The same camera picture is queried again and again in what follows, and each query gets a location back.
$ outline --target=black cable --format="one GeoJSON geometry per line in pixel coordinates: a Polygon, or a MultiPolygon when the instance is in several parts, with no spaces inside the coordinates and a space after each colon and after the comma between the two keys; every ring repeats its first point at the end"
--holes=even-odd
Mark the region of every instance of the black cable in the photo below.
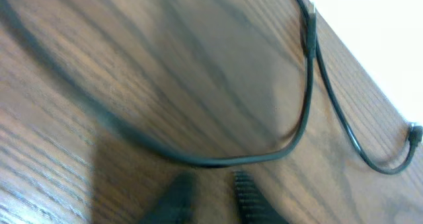
{"type": "Polygon", "coordinates": [[[133,126],[129,123],[125,122],[121,118],[117,117],[115,114],[110,112],[103,106],[99,101],[95,100],[94,98],[90,97],[79,85],[75,83],[75,81],[59,66],[59,63],[48,53],[48,51],[40,45],[34,35],[32,35],[29,30],[27,30],[23,23],[20,21],[17,14],[14,12],[10,4],[6,0],[0,0],[0,11],[2,11],[8,23],[10,24],[10,28],[14,31],[19,32],[18,38],[22,38],[29,47],[33,50],[33,53],[37,54],[41,57],[42,63],[48,66],[52,71],[55,71],[57,74],[61,75],[61,77],[67,81],[75,90],[79,91],[88,103],[96,108],[96,111],[100,111],[102,117],[107,117],[108,121],[111,124],[114,124],[114,127],[124,133],[127,137],[130,137],[131,140],[137,141],[141,143],[146,148],[150,149],[151,151],[155,152],[156,154],[166,157],[172,161],[178,163],[184,163],[186,165],[192,165],[196,167],[206,167],[206,168],[218,168],[218,167],[229,167],[235,165],[243,165],[243,164],[251,164],[251,163],[259,163],[264,161],[273,161],[276,159],[281,159],[286,155],[290,154],[299,143],[299,140],[303,136],[305,132],[305,128],[307,125],[309,113],[310,113],[310,105],[311,105],[311,95],[313,91],[313,60],[314,57],[317,57],[317,63],[319,64],[319,69],[323,78],[323,82],[325,83],[325,87],[328,91],[330,101],[334,106],[336,114],[346,130],[350,141],[354,145],[354,149],[358,152],[358,154],[362,157],[362,159],[374,170],[377,172],[381,172],[383,174],[396,174],[404,168],[406,168],[414,155],[415,149],[417,145],[422,140],[422,126],[415,126],[409,130],[408,133],[408,140],[410,141],[410,150],[404,162],[398,166],[397,168],[388,169],[388,168],[380,168],[375,165],[369,157],[364,153],[362,146],[357,142],[356,136],[354,135],[353,131],[351,130],[350,125],[346,121],[346,117],[342,112],[340,105],[334,95],[332,87],[329,82],[329,78],[327,76],[327,72],[325,69],[325,65],[323,63],[323,57],[320,51],[319,42],[317,40],[317,31],[316,31],[316,14],[315,12],[309,12],[302,0],[296,0],[299,8],[301,9],[301,14],[303,18],[303,22],[306,28],[306,43],[304,46],[304,52],[306,57],[306,84],[305,84],[305,93],[303,98],[303,106],[301,109],[300,117],[299,117],[299,125],[293,138],[291,141],[279,151],[275,151],[272,153],[267,153],[264,155],[250,155],[250,156],[240,156],[240,157],[229,157],[229,158],[209,158],[209,157],[199,157],[193,155],[186,155],[181,152],[178,152],[171,148],[168,145],[162,144],[157,140],[149,137],[148,135],[136,130],[133,126]]]}

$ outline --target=wooden table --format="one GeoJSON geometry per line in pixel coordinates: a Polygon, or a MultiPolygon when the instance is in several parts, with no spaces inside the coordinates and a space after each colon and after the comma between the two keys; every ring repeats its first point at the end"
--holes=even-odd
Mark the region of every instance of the wooden table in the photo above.
{"type": "MultiPolygon", "coordinates": [[[[423,220],[423,152],[396,176],[368,168],[340,129],[317,69],[307,131],[280,161],[176,165],[131,142],[104,115],[187,153],[283,146],[304,91],[294,0],[7,1],[50,54],[23,40],[1,9],[3,222],[135,223],[180,171],[191,170],[194,222],[236,223],[231,171],[239,168],[292,223],[423,220]]],[[[358,138],[375,159],[400,153],[406,122],[320,17],[318,28],[358,138]]]]}

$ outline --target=brown wood surface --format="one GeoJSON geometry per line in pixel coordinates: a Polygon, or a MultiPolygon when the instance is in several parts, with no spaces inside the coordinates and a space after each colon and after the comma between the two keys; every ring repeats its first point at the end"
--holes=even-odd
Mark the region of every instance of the brown wood surface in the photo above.
{"type": "MultiPolygon", "coordinates": [[[[187,153],[277,149],[295,127],[304,90],[294,0],[7,1],[84,94],[1,17],[2,222],[136,223],[178,172],[191,170],[194,222],[237,223],[230,172],[240,167],[161,159],[116,131],[88,98],[187,153]]],[[[320,17],[318,27],[358,138],[375,159],[395,156],[406,122],[320,17]]],[[[280,161],[242,168],[292,223],[421,223],[422,152],[400,175],[372,171],[315,75],[298,147],[280,161]]]]}

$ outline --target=white background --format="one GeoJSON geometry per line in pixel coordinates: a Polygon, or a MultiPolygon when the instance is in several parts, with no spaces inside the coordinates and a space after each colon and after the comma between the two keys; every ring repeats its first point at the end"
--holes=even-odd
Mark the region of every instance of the white background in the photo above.
{"type": "Polygon", "coordinates": [[[423,123],[422,0],[311,0],[409,121],[423,123]]]}

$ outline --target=cable connector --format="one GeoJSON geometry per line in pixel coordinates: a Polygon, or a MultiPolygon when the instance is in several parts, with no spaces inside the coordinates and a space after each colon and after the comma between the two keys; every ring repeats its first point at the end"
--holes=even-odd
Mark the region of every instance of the cable connector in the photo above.
{"type": "Polygon", "coordinates": [[[315,56],[316,52],[316,41],[317,41],[317,29],[316,29],[316,7],[314,3],[311,3],[309,6],[309,16],[307,19],[307,37],[305,48],[309,55],[312,57],[315,56]]]}
{"type": "Polygon", "coordinates": [[[408,133],[408,141],[410,145],[418,146],[422,143],[423,126],[418,123],[411,123],[410,131],[408,133]]]}

